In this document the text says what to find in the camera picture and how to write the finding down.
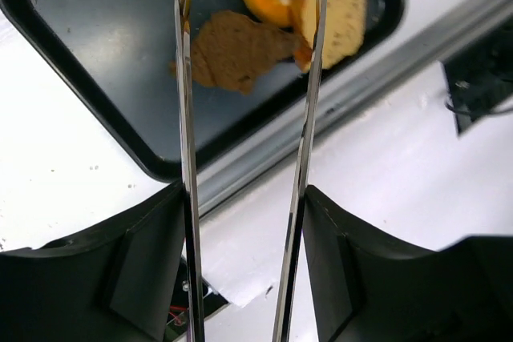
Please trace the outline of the brown chocolate croissant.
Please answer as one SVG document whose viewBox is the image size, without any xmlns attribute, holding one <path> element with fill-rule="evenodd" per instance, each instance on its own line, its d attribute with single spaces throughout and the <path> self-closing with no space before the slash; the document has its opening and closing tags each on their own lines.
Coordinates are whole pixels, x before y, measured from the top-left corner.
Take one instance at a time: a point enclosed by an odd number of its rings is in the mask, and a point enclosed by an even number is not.
<svg viewBox="0 0 513 342">
<path fill-rule="evenodd" d="M 292 58 L 299 46 L 294 33 L 231 10 L 218 11 L 192 40 L 192 80 L 247 95 L 260 76 Z"/>
</svg>

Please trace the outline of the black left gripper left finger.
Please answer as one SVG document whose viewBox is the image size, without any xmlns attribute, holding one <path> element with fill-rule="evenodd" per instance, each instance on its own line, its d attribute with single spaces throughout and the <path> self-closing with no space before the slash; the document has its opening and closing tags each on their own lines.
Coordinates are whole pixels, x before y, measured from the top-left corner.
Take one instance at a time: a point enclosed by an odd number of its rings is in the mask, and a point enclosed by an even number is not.
<svg viewBox="0 0 513 342">
<path fill-rule="evenodd" d="M 162 340 L 183 242 L 173 183 L 39 249 L 3 252 L 2 340 Z"/>
</svg>

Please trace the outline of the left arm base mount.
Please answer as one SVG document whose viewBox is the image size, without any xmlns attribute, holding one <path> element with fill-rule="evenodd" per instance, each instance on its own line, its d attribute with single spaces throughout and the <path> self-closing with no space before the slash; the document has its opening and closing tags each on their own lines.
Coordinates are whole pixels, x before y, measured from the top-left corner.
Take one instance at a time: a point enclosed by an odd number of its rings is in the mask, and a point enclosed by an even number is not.
<svg viewBox="0 0 513 342">
<path fill-rule="evenodd" d="M 228 301 L 205 280 L 202 279 L 204 319 L 216 314 L 228 305 Z M 180 260 L 163 341 L 177 341 L 188 330 L 189 316 L 188 274 L 184 259 Z"/>
</svg>

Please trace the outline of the metal tongs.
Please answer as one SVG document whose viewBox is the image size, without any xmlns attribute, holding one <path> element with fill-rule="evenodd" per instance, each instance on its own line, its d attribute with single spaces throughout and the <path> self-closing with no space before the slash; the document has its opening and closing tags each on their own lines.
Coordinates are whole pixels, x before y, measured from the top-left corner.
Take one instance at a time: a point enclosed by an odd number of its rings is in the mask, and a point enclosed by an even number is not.
<svg viewBox="0 0 513 342">
<path fill-rule="evenodd" d="M 273 327 L 273 340 L 275 341 L 289 340 L 301 231 L 305 214 L 305 189 L 308 182 L 317 98 L 321 84 L 326 6 L 327 0 L 316 0 L 316 31 Z M 200 225 L 193 126 L 189 11 L 190 0 L 174 0 L 176 79 L 180 105 L 180 154 L 184 187 L 185 246 L 188 272 L 189 324 L 187 337 L 190 341 L 203 341 L 205 339 L 204 300 L 201 286 Z"/>
</svg>

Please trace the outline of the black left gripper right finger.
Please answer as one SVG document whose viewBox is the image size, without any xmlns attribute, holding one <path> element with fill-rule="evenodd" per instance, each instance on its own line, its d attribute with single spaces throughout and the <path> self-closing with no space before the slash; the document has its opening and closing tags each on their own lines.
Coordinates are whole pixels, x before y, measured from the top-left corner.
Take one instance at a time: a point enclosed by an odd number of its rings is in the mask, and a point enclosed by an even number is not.
<svg viewBox="0 0 513 342">
<path fill-rule="evenodd" d="M 509 341 L 512 239 L 407 243 L 306 190 L 305 252 L 322 341 Z"/>
</svg>

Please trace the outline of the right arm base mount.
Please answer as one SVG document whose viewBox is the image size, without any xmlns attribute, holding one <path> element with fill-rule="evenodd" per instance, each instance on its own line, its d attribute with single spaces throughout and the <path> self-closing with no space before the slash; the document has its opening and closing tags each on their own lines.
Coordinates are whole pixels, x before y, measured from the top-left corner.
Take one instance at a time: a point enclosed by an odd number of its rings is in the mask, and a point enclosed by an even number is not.
<svg viewBox="0 0 513 342">
<path fill-rule="evenodd" d="M 512 106 L 512 28 L 497 29 L 443 64 L 447 80 L 445 108 L 461 135 L 485 117 L 509 115 Z"/>
</svg>

